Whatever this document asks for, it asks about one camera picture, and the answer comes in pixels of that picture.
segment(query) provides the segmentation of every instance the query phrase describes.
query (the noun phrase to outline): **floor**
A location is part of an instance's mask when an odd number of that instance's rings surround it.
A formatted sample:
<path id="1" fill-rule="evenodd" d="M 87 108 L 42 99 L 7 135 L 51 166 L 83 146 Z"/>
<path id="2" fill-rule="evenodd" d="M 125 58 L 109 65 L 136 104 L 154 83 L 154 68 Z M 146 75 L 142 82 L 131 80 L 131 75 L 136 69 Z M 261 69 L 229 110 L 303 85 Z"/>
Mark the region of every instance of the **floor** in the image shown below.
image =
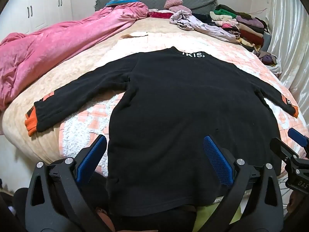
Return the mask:
<path id="1" fill-rule="evenodd" d="M 35 162 L 24 156 L 4 135 L 0 136 L 0 179 L 3 188 L 14 193 L 28 187 Z"/>

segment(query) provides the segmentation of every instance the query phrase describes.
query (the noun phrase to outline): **sweatshirt sleeve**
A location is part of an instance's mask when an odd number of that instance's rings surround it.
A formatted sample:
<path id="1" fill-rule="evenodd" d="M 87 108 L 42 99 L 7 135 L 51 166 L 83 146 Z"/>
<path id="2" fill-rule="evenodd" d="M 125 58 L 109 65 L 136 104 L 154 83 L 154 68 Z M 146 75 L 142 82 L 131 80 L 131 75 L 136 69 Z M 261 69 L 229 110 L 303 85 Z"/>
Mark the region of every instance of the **sweatshirt sleeve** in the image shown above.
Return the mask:
<path id="1" fill-rule="evenodd" d="M 138 53 L 107 63 L 49 93 L 27 112 L 28 135 L 43 132 L 77 112 L 86 102 L 107 90 L 126 90 Z"/>
<path id="2" fill-rule="evenodd" d="M 278 105 L 285 112 L 290 114 L 291 116 L 297 118 L 298 117 L 298 107 L 292 105 L 291 101 L 287 99 L 284 95 L 282 95 L 277 89 L 275 89 L 272 85 L 264 82 L 263 80 L 257 78 L 254 75 L 251 75 L 245 71 L 245 76 L 249 79 L 249 81 L 253 84 L 253 86 L 258 90 L 258 93 L 265 98 L 268 98 L 274 104 Z"/>

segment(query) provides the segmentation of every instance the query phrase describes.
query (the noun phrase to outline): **black pants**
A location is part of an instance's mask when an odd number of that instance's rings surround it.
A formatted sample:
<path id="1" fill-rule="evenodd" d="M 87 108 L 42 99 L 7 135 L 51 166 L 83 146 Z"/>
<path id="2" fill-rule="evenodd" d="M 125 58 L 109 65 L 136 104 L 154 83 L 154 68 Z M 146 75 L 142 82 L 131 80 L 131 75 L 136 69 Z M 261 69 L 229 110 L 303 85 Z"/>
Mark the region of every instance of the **black pants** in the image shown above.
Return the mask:
<path id="1" fill-rule="evenodd" d="M 159 232 L 192 232 L 196 213 L 181 208 L 174 208 L 160 213 L 139 217 L 115 216 L 108 212 L 108 195 L 105 190 L 106 179 L 94 173 L 89 183 L 81 187 L 81 194 L 92 208 L 102 208 L 107 211 L 116 231 L 120 230 L 158 230 Z M 16 215 L 25 225 L 25 207 L 28 188 L 17 190 L 13 197 Z"/>

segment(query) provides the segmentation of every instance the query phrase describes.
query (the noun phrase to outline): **pink fluffy pillow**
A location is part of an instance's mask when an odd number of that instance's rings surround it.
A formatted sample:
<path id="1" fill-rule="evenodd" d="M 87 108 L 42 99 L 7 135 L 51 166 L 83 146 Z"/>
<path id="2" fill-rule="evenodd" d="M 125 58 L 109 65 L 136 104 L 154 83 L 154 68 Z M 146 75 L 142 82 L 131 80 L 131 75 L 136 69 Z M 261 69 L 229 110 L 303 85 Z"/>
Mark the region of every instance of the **pink fluffy pillow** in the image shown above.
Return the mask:
<path id="1" fill-rule="evenodd" d="M 189 8 L 187 8 L 187 7 L 183 6 L 183 5 L 172 6 L 172 7 L 169 8 L 169 10 L 172 11 L 172 12 L 175 12 L 175 13 L 177 13 L 180 10 L 185 10 L 185 11 L 187 11 L 189 13 L 192 13 L 192 11 Z"/>
<path id="2" fill-rule="evenodd" d="M 182 5 L 182 0 L 166 0 L 164 8 L 169 9 L 171 6 Z"/>

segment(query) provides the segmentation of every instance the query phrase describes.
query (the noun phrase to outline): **black sweatshirt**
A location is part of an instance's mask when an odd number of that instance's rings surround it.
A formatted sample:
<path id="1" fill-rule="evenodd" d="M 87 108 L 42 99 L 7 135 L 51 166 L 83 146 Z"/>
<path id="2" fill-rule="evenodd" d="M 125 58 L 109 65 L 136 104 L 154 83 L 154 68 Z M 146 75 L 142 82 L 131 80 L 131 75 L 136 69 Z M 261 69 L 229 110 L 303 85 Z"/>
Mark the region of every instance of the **black sweatshirt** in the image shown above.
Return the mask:
<path id="1" fill-rule="evenodd" d="M 32 130 L 43 132 L 106 90 L 126 91 L 109 124 L 107 191 L 115 214 L 213 203 L 220 183 L 203 151 L 206 135 L 235 158 L 269 162 L 280 174 L 281 160 L 269 149 L 280 133 L 264 97 L 295 117 L 297 108 L 270 84 L 205 52 L 172 47 L 112 61 L 35 102 L 27 121 L 37 119 Z"/>

